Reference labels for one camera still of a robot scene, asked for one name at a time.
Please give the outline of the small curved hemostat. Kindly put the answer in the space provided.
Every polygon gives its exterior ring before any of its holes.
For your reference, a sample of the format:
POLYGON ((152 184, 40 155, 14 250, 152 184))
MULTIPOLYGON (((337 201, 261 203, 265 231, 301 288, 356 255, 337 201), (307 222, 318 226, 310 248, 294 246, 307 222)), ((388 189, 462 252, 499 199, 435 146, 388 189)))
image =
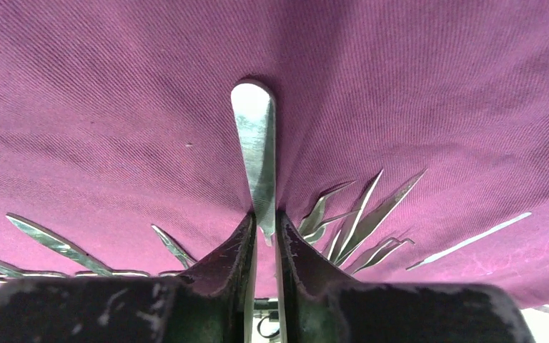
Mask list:
POLYGON ((182 270, 179 271, 165 271, 160 272, 161 277, 174 277, 178 274, 185 272, 188 268, 197 263, 197 260, 170 234, 158 227, 156 224, 152 224, 151 228, 156 235, 162 241, 167 250, 181 263, 182 270))

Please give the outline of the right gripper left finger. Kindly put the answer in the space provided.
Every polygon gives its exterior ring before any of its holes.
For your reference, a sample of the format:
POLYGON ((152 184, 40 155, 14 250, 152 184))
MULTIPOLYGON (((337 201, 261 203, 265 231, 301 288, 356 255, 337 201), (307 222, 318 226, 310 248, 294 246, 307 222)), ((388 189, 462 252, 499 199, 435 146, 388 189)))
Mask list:
POLYGON ((171 277, 17 279, 0 287, 0 342, 248 342, 257 223, 171 277))

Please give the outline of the short metal tweezers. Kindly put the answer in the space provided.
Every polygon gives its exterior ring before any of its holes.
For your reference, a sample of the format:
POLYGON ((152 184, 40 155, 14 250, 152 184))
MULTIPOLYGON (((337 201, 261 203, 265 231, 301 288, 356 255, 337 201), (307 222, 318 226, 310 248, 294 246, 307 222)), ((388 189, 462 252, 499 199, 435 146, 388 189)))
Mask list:
POLYGON ((394 237, 382 240, 376 247, 363 252, 350 266, 346 267, 344 271, 349 275, 353 275, 363 269, 373 267, 405 244, 415 244, 415 242, 410 238, 396 239, 394 237))

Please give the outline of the surgical scissors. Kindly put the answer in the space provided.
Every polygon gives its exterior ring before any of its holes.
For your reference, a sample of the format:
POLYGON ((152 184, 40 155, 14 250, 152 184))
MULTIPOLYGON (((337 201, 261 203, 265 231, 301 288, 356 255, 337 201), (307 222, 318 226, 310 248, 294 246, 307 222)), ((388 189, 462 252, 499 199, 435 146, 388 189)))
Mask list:
POLYGON ((77 272, 76 277, 150 277, 147 272, 112 269, 63 236, 17 214, 7 213, 6 218, 36 242, 87 269, 77 272))

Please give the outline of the maroon wrap cloth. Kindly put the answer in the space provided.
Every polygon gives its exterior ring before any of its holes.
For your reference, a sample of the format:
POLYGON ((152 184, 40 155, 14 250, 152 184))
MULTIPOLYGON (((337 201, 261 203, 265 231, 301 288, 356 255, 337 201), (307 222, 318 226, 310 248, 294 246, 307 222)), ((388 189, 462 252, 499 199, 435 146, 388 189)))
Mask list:
POLYGON ((357 274, 484 282, 549 304, 549 1, 0 1, 0 260, 81 266, 17 214, 107 266, 181 267, 156 224, 201 258, 252 201, 230 104, 277 97, 277 203, 366 210, 427 169, 365 241, 410 238, 357 274), (432 254, 532 215, 412 271, 432 254))

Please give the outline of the metal spatula handle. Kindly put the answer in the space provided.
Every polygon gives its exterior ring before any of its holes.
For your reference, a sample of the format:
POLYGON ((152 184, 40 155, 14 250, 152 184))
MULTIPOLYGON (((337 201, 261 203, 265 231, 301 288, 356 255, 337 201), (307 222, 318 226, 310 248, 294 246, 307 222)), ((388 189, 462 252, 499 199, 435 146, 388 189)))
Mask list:
POLYGON ((334 194, 342 191, 354 183, 354 181, 350 181, 343 184, 338 184, 320 195, 312 208, 312 211, 300 222, 300 226, 297 229, 302 238, 308 244, 314 245, 321 240, 329 224, 357 213, 357 210, 355 210, 325 219, 327 200, 334 194))

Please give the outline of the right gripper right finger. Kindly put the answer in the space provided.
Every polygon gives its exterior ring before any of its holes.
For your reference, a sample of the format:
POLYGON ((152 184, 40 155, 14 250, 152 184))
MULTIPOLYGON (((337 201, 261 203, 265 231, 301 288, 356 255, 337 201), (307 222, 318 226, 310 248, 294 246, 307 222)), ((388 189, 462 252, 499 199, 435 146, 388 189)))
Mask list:
POLYGON ((360 282, 276 213, 283 342, 532 342, 514 301, 487 284, 360 282))

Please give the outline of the thin scalpel handle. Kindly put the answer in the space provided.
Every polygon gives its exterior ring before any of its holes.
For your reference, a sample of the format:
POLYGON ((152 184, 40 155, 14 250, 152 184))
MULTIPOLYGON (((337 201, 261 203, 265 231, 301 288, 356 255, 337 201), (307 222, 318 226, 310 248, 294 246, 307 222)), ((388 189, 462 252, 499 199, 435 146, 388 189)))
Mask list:
POLYGON ((485 231, 485 232, 482 232, 480 234, 477 234, 473 237, 470 237, 468 239, 465 239, 463 241, 461 241, 460 243, 457 243, 456 245, 450 247, 450 248, 447 248, 441 252, 438 252, 438 253, 435 253, 435 254, 432 254, 430 255, 429 257, 421 260, 421 261, 418 261, 414 264, 412 264, 411 266, 407 267, 405 270, 406 271, 412 271, 414 269, 417 269, 419 267, 422 267, 426 264, 430 264, 430 263, 433 263, 433 262, 436 262, 437 260, 439 259, 442 259, 443 257, 446 257, 447 255, 449 254, 452 254, 453 252, 456 252, 457 250, 459 249, 462 249, 463 247, 466 247, 474 242, 477 242, 478 240, 480 239, 483 239, 487 236, 490 236, 491 234, 494 234, 496 232, 499 232, 500 230, 506 228, 506 227, 509 227, 510 225, 512 224, 515 224, 525 218, 528 218, 529 216, 532 215, 532 212, 525 212, 525 213, 522 213, 512 219, 509 219, 505 222, 502 222, 492 228, 490 228, 489 230, 485 231))

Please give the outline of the long metal tweezers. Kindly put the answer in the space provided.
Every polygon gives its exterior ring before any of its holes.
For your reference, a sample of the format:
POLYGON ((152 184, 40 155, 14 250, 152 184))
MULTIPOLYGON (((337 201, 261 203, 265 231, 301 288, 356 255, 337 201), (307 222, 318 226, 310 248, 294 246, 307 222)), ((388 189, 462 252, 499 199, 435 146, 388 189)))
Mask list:
POLYGON ((368 202, 380 181, 384 170, 381 169, 370 180, 362 196, 357 200, 341 229, 331 241, 327 258, 337 266, 342 266, 354 252, 376 231, 381 223, 396 209, 399 204, 412 191, 415 185, 423 178, 427 169, 419 171, 410 178, 392 195, 386 198, 377 208, 366 212, 368 202))

